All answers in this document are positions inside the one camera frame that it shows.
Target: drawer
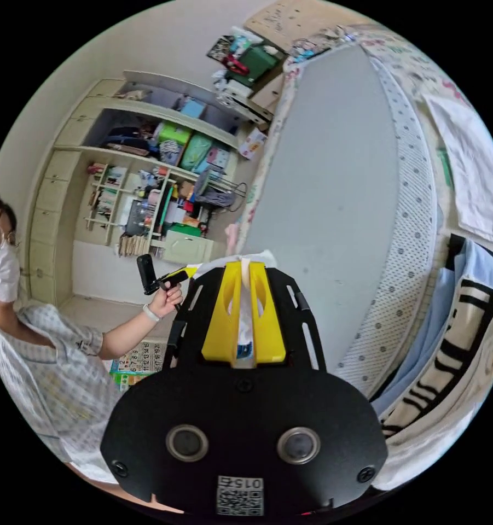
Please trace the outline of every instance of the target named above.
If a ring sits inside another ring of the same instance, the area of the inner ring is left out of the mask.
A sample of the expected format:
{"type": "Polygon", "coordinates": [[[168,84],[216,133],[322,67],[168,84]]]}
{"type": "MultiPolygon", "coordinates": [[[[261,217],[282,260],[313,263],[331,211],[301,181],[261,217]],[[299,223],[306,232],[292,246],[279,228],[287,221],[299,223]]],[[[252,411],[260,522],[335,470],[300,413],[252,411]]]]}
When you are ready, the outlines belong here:
{"type": "Polygon", "coordinates": [[[70,180],[80,159],[77,151],[56,151],[45,170],[46,179],[70,180]]]}
{"type": "Polygon", "coordinates": [[[101,80],[88,93],[88,97],[112,97],[122,89],[125,83],[125,80],[116,80],[113,78],[101,80]]]}
{"type": "Polygon", "coordinates": [[[271,82],[268,82],[252,97],[252,102],[273,113],[283,92],[283,81],[284,75],[279,75],[271,82]]]}
{"type": "Polygon", "coordinates": [[[87,97],[80,104],[77,109],[72,113],[72,119],[97,119],[102,113],[102,104],[98,99],[99,97],[87,97]]]}
{"type": "Polygon", "coordinates": [[[46,304],[55,304],[55,281],[52,277],[32,275],[29,284],[33,299],[46,304]]]}
{"type": "Polygon", "coordinates": [[[31,240],[53,245],[59,229],[60,213],[35,209],[31,223],[31,240]]]}
{"type": "Polygon", "coordinates": [[[29,245],[29,270],[31,274],[54,275],[55,247],[42,242],[31,241],[29,245]]]}
{"type": "Polygon", "coordinates": [[[209,261],[212,241],[170,231],[163,259],[171,263],[198,264],[209,261]]]}
{"type": "Polygon", "coordinates": [[[69,183],[65,180],[44,179],[37,195],[36,207],[48,212],[60,212],[69,183]]]}
{"type": "Polygon", "coordinates": [[[94,123],[94,119],[69,119],[56,138],[55,145],[81,146],[94,123]]]}

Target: red object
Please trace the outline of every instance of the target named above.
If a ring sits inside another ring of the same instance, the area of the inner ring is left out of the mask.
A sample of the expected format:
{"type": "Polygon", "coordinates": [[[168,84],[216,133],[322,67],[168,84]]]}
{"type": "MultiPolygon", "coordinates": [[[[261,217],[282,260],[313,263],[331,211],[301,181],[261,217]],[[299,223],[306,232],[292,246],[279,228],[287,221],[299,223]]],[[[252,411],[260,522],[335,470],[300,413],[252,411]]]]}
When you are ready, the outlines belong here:
{"type": "Polygon", "coordinates": [[[232,73],[236,73],[237,75],[248,75],[250,70],[237,60],[234,55],[230,54],[227,57],[222,59],[222,64],[224,67],[228,70],[230,70],[232,73]]]}

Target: person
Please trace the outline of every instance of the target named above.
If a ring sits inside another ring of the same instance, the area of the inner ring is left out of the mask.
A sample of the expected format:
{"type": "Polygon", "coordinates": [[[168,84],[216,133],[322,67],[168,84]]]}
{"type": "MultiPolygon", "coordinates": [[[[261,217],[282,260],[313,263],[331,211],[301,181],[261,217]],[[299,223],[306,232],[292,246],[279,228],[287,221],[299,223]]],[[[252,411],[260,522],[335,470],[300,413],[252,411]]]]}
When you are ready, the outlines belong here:
{"type": "Polygon", "coordinates": [[[122,491],[100,454],[121,396],[102,361],[134,349],[182,302],[181,289],[158,291],[137,316],[104,334],[75,324],[53,305],[16,312],[16,228],[13,209],[0,199],[0,377],[24,419],[61,461],[93,485],[142,503],[122,491]]]}

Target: camera lens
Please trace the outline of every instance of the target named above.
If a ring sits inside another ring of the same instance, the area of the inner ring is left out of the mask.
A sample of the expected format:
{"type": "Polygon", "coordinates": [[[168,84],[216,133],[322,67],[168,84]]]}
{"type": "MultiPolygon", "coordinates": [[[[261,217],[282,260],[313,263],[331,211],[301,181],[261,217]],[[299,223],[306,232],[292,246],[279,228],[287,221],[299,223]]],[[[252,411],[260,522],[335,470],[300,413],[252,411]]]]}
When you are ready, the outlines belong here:
{"type": "Polygon", "coordinates": [[[308,463],[317,456],[319,448],[319,436],[305,427],[287,430],[277,442],[277,454],[292,465],[308,463]]]}
{"type": "Polygon", "coordinates": [[[187,463],[199,461],[208,452],[208,439],[204,432],[192,425],[179,425],[166,436],[168,452],[187,463]]]}

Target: label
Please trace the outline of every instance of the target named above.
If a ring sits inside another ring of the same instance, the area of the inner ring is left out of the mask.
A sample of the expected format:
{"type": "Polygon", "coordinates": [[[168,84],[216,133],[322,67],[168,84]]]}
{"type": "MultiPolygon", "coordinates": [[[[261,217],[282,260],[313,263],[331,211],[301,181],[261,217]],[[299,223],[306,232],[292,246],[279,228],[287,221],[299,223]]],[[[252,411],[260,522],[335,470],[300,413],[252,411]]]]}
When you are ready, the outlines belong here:
{"type": "Polygon", "coordinates": [[[260,477],[219,476],[217,514],[221,516],[263,516],[264,485],[260,477]]]}

